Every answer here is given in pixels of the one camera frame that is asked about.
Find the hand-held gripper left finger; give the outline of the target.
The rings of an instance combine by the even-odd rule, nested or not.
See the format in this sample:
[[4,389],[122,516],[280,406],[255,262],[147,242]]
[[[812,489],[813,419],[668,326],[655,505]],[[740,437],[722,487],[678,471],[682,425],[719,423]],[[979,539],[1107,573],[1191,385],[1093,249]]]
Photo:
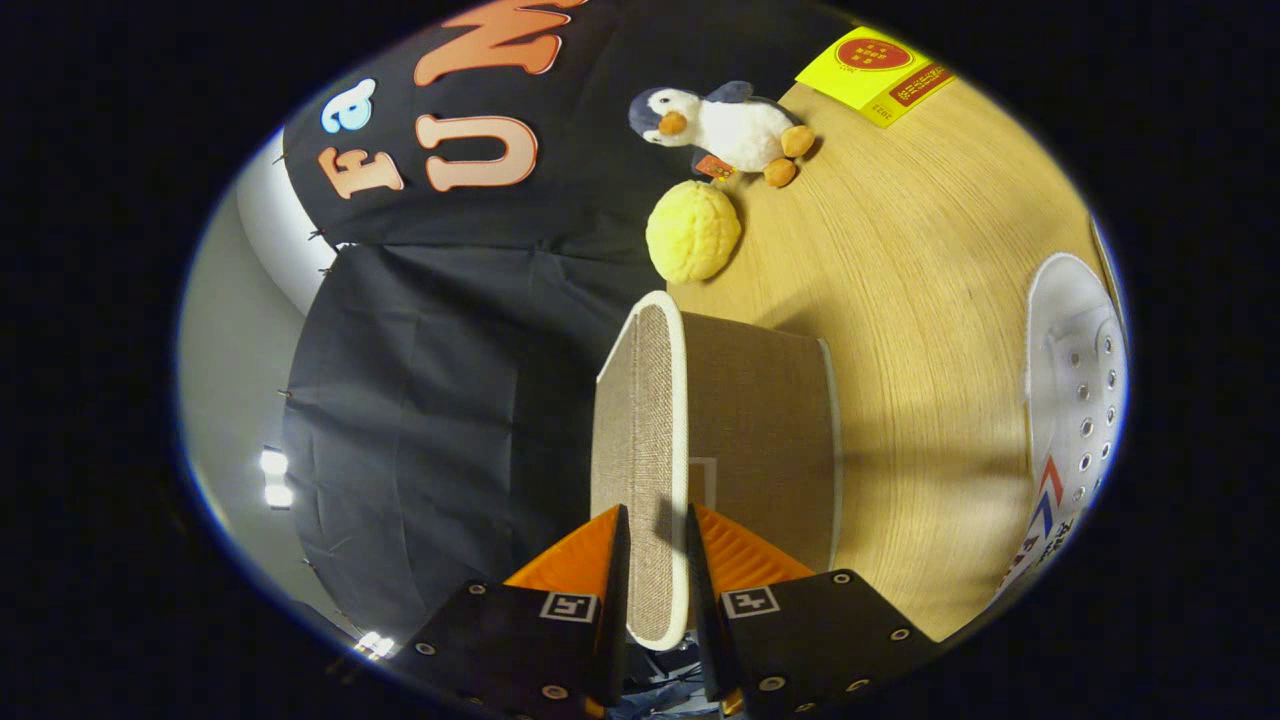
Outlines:
[[507,579],[463,582],[398,675],[475,719],[603,719],[621,697],[628,510],[617,503]]

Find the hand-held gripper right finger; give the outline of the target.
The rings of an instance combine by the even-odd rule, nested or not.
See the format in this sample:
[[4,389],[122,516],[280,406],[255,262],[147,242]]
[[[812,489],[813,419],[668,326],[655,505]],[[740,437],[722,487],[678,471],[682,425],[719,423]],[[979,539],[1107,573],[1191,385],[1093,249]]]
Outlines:
[[705,689],[723,719],[832,719],[942,655],[854,570],[813,571],[700,503],[686,519]]

